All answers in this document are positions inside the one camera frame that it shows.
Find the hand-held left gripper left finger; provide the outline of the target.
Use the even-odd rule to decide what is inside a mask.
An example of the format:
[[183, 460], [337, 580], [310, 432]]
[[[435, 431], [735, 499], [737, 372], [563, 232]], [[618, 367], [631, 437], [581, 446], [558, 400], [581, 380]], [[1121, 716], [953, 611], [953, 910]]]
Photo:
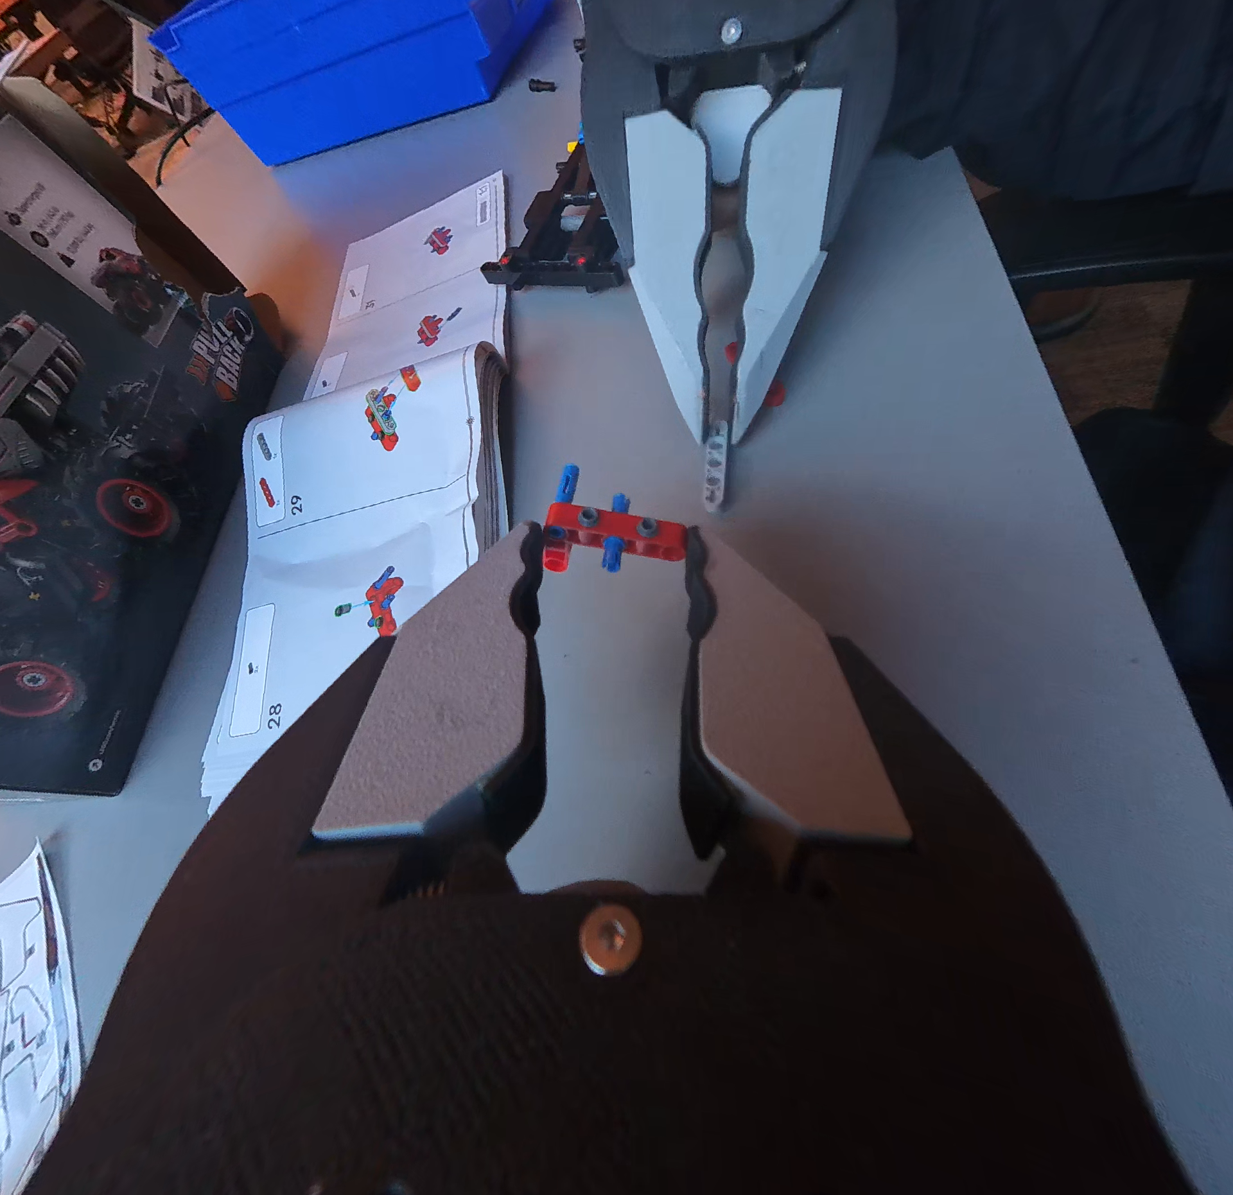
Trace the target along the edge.
[[531, 829], [546, 797], [542, 545], [537, 523], [516, 526], [400, 626], [316, 841], [508, 852]]

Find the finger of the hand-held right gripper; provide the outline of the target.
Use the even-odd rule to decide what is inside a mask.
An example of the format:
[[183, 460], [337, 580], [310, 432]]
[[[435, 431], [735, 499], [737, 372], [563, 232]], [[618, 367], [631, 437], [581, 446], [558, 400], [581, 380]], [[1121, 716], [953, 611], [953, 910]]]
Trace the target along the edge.
[[823, 234], [839, 88], [795, 88], [747, 133], [744, 238], [747, 293], [734, 372], [732, 442], [759, 415], [825, 264]]
[[709, 161], [696, 130], [668, 110], [624, 121], [631, 283], [671, 397], [696, 442], [706, 413], [701, 259], [709, 247]]

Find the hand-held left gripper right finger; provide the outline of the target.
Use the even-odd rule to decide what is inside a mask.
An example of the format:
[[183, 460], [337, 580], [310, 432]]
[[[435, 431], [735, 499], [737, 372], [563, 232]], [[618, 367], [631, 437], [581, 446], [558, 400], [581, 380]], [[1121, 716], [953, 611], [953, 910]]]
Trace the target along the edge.
[[829, 635], [732, 545], [686, 529], [680, 813], [704, 862], [909, 847], [912, 832]]

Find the red lego assembly blue pins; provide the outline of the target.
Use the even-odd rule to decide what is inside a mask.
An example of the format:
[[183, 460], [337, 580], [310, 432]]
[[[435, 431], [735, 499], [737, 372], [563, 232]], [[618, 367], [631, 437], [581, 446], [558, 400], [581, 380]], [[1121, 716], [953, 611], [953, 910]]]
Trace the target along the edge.
[[606, 573], [618, 573], [624, 556], [686, 558], [686, 526], [631, 513], [627, 495], [613, 495], [610, 509], [577, 503], [577, 479], [577, 464], [564, 464], [542, 526], [544, 570], [564, 573], [574, 548], [597, 551]]

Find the person's right forearm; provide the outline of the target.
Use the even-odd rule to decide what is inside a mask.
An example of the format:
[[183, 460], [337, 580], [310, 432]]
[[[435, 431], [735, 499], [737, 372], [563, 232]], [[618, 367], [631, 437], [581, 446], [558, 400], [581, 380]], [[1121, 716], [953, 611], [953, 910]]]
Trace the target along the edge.
[[1230, 192], [1230, 0], [897, 0], [883, 137], [1055, 200]]

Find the black lego chassis assembly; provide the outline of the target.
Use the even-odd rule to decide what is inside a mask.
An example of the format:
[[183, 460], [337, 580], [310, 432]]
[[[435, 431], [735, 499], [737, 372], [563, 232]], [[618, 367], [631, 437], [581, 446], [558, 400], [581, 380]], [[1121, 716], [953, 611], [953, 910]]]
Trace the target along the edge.
[[546, 286], [602, 293], [623, 286], [618, 240], [584, 140], [557, 168], [555, 183], [528, 205], [521, 240], [479, 265], [484, 280], [511, 290]]

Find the red lego beam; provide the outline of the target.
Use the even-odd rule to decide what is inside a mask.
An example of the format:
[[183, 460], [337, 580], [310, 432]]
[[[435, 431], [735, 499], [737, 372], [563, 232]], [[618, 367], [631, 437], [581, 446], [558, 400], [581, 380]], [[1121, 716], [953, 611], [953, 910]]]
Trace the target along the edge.
[[[728, 341], [726, 349], [723, 349], [723, 355], [726, 355], [730, 367], [734, 368], [735, 361], [737, 361], [737, 341], [734, 341], [734, 340]], [[768, 387], [766, 387], [766, 394], [763, 397], [763, 406], [765, 407], [777, 407], [777, 406], [783, 404], [783, 400], [786, 400], [783, 382], [778, 376], [772, 376], [771, 384], [768, 384]]]

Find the lego instruction booklet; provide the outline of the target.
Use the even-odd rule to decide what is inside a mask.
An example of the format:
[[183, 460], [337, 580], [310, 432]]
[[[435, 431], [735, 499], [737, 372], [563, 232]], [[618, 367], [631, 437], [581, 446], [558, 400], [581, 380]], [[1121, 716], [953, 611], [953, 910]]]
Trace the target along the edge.
[[495, 170], [345, 249], [301, 401], [243, 432], [246, 561], [201, 755], [214, 813], [372, 642], [508, 527], [499, 450], [508, 234]]

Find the dark lego truck box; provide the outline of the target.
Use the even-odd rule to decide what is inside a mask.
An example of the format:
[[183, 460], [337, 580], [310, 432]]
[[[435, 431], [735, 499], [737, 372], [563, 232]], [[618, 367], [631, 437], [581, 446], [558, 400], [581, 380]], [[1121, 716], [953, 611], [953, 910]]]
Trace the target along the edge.
[[1, 112], [1, 792], [116, 795], [285, 357]]

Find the blue plastic bin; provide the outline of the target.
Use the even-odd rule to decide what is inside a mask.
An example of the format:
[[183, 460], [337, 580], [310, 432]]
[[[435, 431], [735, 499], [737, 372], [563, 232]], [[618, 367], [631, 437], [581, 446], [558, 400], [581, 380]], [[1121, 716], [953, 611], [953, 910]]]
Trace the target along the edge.
[[268, 166], [483, 104], [550, 0], [191, 0], [150, 44]]

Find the black chair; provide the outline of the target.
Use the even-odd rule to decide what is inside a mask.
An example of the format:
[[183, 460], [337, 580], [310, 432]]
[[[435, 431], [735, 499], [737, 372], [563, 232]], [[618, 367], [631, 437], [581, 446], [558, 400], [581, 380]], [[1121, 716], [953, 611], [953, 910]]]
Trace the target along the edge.
[[1191, 706], [1230, 716], [1230, 194], [979, 201]]

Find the white printed paper sheet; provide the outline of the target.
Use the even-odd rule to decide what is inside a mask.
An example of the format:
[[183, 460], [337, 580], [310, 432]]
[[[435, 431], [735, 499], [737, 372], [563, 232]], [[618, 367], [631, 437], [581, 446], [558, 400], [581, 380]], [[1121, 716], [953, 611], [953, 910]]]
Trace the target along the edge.
[[1, 1192], [21, 1192], [83, 1079], [70, 941], [41, 845], [1, 879]]

